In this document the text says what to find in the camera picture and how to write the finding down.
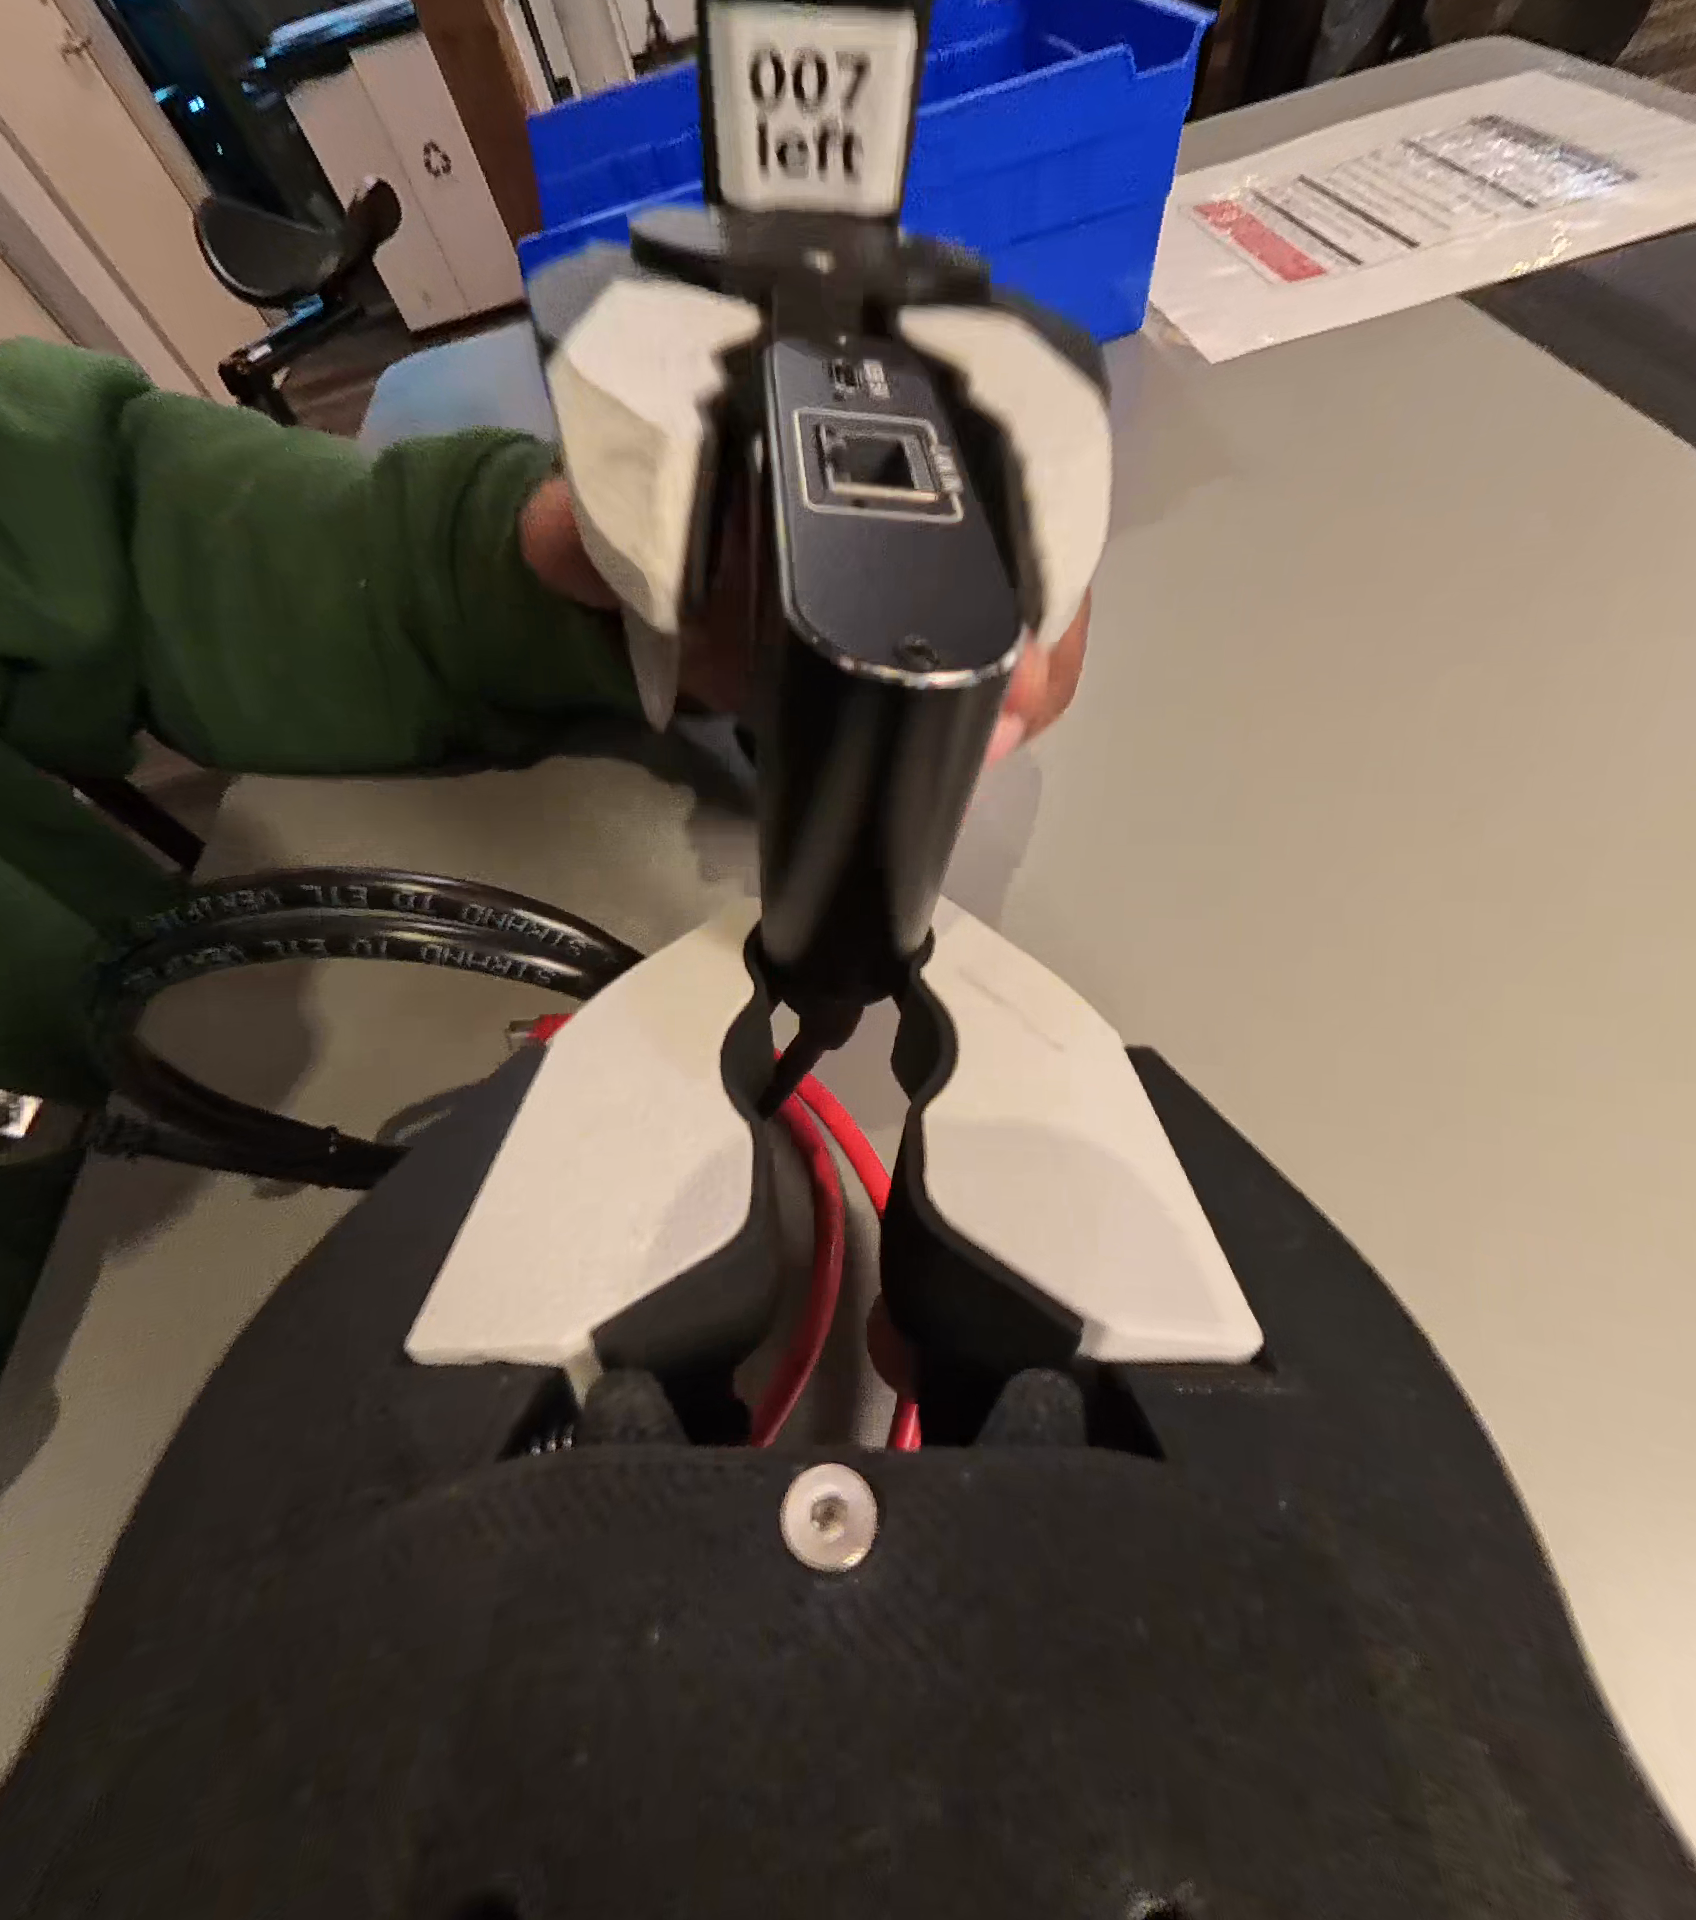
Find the person's left hand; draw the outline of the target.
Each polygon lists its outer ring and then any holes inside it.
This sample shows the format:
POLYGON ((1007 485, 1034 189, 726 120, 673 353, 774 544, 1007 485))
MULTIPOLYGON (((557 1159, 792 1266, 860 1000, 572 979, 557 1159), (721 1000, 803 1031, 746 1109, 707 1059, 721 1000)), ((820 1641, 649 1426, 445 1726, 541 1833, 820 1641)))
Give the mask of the person's left hand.
MULTIPOLYGON (((602 615, 605 632, 626 651, 636 684, 645 686, 653 644, 636 639, 636 625, 608 581, 599 574, 574 515, 569 479, 545 479, 521 515, 521 544, 527 566, 537 577, 571 599, 602 615)), ((686 624, 673 646, 673 696, 668 713, 678 709, 719 716, 744 716, 753 703, 756 668, 754 641, 749 635, 750 561, 731 558, 723 564, 716 596, 702 624, 686 624)), ((1029 644, 1014 664, 1004 703, 991 736, 984 766, 997 766, 1033 743, 1073 706, 1088 649, 1090 604, 1082 597, 1069 627, 1050 646, 1029 644)))

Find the printed paper sheet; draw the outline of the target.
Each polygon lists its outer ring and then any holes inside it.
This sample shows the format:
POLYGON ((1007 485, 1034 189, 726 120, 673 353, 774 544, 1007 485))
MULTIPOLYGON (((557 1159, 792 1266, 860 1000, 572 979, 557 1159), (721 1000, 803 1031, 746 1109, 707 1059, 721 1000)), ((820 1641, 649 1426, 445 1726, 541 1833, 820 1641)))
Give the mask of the printed paper sheet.
POLYGON ((1696 227, 1696 118, 1531 70, 1181 175, 1148 318, 1206 361, 1696 227))

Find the black stool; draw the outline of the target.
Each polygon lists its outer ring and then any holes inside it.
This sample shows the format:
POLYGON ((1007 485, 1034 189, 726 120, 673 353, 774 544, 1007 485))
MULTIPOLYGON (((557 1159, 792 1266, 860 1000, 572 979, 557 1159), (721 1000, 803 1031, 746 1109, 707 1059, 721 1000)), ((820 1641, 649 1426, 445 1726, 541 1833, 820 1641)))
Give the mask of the black stool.
POLYGON ((402 197, 380 175, 359 186, 338 223, 299 221, 222 193, 195 207, 195 243, 212 277, 238 302, 277 315, 269 332, 219 361, 238 408, 285 426, 301 422, 281 389, 283 373, 366 320, 364 287, 402 223, 402 197))

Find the blue plastic bin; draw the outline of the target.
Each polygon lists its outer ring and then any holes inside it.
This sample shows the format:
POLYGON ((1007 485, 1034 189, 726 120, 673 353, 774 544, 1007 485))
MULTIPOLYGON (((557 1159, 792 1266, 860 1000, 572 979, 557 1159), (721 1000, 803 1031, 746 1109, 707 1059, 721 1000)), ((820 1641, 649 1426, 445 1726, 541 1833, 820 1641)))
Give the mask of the blue plastic bin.
MULTIPOLYGON (((1156 1, 936 3, 902 223, 1100 343, 1138 332, 1213 14, 1156 1)), ((527 121, 543 227, 525 277, 702 197, 695 63, 527 121)))

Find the person's left forearm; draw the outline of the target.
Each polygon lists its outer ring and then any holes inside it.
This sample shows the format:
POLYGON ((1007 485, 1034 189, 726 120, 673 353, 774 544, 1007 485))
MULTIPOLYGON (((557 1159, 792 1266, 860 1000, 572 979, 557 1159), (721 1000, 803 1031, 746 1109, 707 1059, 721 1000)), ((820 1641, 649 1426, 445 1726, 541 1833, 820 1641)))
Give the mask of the person's left forearm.
POLYGON ((504 761, 636 719, 628 654, 527 564, 555 448, 504 430, 380 452, 0 343, 0 741, 62 774, 141 734, 222 771, 504 761))

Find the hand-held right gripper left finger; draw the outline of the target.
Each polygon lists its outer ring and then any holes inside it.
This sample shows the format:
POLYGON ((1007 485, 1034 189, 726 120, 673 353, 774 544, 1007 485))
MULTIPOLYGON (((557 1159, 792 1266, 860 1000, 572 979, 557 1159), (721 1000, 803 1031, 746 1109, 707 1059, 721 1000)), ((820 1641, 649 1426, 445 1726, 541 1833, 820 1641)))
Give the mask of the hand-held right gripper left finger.
POLYGON ((759 913, 721 909, 549 1041, 415 1322, 421 1365, 728 1371, 778 1314, 759 913))

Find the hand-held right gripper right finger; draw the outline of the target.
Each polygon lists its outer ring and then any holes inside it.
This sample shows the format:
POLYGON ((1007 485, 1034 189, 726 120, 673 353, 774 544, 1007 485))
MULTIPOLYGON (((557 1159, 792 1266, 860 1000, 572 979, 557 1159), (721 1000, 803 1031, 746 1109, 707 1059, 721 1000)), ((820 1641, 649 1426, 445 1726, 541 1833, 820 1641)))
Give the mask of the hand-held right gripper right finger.
POLYGON ((1240 1365, 1266 1334, 1116 1027, 945 899, 899 997, 880 1227, 923 1373, 1240 1365))

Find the black ethernet adapter hub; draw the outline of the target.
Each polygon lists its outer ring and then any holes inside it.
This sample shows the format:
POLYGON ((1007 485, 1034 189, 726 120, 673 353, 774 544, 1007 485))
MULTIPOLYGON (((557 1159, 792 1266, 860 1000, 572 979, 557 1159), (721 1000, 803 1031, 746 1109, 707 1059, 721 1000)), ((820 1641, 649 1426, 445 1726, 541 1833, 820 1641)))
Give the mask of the black ethernet adapter hub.
POLYGON ((774 1000, 850 1027, 932 937, 1027 608, 1021 472, 899 342, 763 357, 760 948, 774 1000))

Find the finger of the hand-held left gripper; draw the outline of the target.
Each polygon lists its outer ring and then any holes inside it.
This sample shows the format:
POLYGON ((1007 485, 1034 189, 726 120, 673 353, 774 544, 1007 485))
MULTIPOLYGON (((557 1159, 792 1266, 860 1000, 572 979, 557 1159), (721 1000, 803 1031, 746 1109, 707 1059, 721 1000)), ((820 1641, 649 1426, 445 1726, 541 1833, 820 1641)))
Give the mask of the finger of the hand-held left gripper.
POLYGON ((731 294, 605 286, 545 360, 578 535, 621 606, 656 731, 677 716, 721 564, 733 357, 760 332, 760 308, 731 294))
POLYGON ((1077 698, 1093 584, 1114 515, 1114 428, 1100 346, 1018 296, 925 308, 925 353, 1004 441, 1004 505, 1022 639, 986 748, 994 766, 1077 698))

